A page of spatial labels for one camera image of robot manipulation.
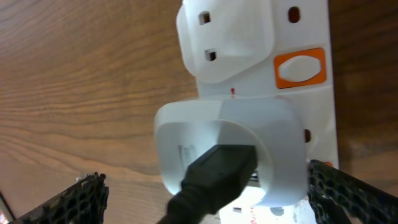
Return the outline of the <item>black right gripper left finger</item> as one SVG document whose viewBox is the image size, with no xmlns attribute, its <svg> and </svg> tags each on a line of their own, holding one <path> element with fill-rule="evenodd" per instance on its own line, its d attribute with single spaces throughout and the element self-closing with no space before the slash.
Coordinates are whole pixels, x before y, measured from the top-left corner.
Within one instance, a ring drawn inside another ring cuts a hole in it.
<svg viewBox="0 0 398 224">
<path fill-rule="evenodd" d="M 109 197 L 109 187 L 105 184 L 105 179 L 105 174 L 86 174 L 11 223 L 103 224 Z"/>
</svg>

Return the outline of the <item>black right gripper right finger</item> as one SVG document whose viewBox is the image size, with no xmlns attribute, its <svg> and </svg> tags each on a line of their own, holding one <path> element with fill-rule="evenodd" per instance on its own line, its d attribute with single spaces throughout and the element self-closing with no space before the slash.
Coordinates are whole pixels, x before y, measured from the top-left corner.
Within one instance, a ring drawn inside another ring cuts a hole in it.
<svg viewBox="0 0 398 224">
<path fill-rule="evenodd" d="M 317 223 L 397 224 L 397 197 L 339 169 L 312 159 L 308 163 L 308 202 Z"/>
</svg>

